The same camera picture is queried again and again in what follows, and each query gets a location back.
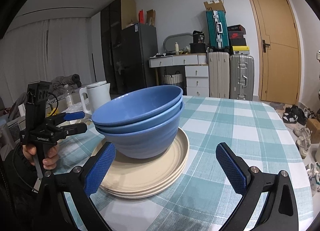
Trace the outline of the beige plate stack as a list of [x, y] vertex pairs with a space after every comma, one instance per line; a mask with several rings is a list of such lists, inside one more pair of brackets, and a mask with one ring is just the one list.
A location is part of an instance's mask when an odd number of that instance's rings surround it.
[[134, 159], [116, 152], [116, 157], [100, 187], [125, 199], [157, 195], [170, 187], [182, 174], [189, 156], [189, 139], [181, 128], [171, 146], [148, 159]]

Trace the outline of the large blue bowl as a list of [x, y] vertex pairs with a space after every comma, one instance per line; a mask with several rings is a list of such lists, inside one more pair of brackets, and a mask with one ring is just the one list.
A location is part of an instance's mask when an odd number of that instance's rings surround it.
[[143, 88], [102, 105], [93, 113], [92, 121], [107, 127], [139, 122], [170, 109], [182, 94], [182, 88], [173, 85]]

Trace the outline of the white electric kettle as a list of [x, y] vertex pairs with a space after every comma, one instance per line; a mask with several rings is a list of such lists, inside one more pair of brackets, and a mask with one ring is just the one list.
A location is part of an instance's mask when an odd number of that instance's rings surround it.
[[[92, 115], [99, 107], [111, 101], [110, 85], [107, 81], [100, 81], [80, 89], [79, 95], [84, 113]], [[89, 108], [85, 104], [85, 94], [87, 95]]]

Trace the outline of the teal plaid tablecloth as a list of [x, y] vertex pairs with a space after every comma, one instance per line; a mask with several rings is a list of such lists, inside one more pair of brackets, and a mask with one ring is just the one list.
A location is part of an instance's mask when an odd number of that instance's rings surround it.
[[113, 230], [219, 230], [235, 211], [247, 187], [223, 144], [260, 172], [286, 170], [299, 219], [313, 221], [308, 176], [291, 134], [276, 111], [261, 102], [184, 97], [180, 127], [189, 138], [187, 167], [165, 191], [135, 202], [102, 190], [94, 204]]

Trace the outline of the small brown cardboard box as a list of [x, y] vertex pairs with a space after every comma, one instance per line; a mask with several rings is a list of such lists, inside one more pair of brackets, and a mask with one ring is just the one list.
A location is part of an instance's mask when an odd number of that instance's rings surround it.
[[308, 119], [306, 127], [312, 132], [311, 136], [313, 138], [319, 138], [320, 124], [317, 119]]

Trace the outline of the black refrigerator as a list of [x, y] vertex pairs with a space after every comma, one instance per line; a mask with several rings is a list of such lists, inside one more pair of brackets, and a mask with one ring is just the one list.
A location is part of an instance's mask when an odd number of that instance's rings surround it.
[[121, 32], [121, 81], [125, 93], [156, 85], [149, 59], [158, 53], [154, 26], [136, 23]]

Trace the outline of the woven laundry basket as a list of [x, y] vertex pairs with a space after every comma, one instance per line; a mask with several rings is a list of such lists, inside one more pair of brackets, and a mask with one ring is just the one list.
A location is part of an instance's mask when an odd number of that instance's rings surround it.
[[184, 77], [179, 71], [176, 71], [175, 74], [164, 74], [162, 80], [164, 85], [184, 87]]

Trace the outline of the wooden door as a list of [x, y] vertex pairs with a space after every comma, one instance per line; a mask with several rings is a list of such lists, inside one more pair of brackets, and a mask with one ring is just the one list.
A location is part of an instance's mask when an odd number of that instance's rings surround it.
[[259, 51], [261, 101], [298, 104], [302, 58], [297, 21], [289, 0], [249, 0]]

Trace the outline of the white drawer desk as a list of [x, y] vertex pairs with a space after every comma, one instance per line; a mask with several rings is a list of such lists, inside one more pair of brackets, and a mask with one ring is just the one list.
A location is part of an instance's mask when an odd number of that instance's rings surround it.
[[155, 69], [157, 86], [161, 84], [159, 68], [182, 67], [186, 94], [209, 97], [209, 69], [205, 53], [151, 57], [149, 58], [149, 66]]

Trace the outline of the silver aluminium suitcase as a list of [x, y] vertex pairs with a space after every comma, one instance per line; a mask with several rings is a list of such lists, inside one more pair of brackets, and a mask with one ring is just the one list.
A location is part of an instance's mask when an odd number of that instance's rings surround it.
[[230, 56], [229, 97], [238, 100], [253, 100], [254, 59], [250, 55], [235, 54]]

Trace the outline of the beige suitcase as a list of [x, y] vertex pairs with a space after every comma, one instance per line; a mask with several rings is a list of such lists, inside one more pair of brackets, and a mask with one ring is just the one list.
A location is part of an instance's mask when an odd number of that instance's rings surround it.
[[209, 72], [209, 96], [229, 98], [230, 68], [229, 53], [209, 52], [207, 54]]

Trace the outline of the teal suitcase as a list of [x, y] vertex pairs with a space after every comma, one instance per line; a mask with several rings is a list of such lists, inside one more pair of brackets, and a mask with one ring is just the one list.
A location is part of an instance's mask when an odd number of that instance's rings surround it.
[[210, 47], [216, 51], [229, 52], [229, 38], [225, 13], [220, 10], [207, 11], [206, 18]]

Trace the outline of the stacked shoe boxes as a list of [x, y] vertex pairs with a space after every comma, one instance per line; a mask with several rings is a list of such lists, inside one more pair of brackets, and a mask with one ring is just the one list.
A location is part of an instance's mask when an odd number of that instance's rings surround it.
[[231, 55], [249, 55], [249, 46], [247, 45], [245, 35], [246, 29], [242, 25], [228, 26], [228, 38]]

